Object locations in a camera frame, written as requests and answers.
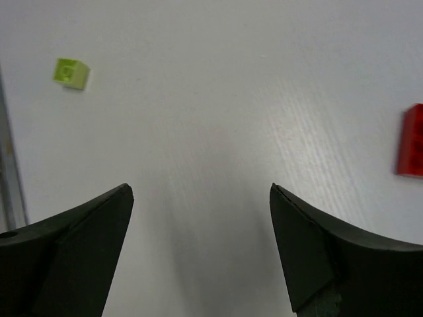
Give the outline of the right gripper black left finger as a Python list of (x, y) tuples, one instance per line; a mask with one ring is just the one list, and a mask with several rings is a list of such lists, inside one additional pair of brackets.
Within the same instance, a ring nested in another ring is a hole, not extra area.
[(128, 229), (128, 184), (1, 233), (2, 316), (101, 316)]

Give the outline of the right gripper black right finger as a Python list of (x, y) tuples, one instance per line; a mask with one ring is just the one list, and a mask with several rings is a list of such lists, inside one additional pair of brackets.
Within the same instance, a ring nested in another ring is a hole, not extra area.
[(355, 227), (279, 185), (270, 213), (296, 315), (422, 315), (421, 245)]

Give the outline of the lime lego table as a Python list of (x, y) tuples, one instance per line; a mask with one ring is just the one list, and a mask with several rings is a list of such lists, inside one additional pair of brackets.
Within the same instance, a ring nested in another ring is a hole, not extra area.
[(90, 68), (82, 61), (58, 58), (52, 79), (65, 88), (84, 90), (89, 73)]

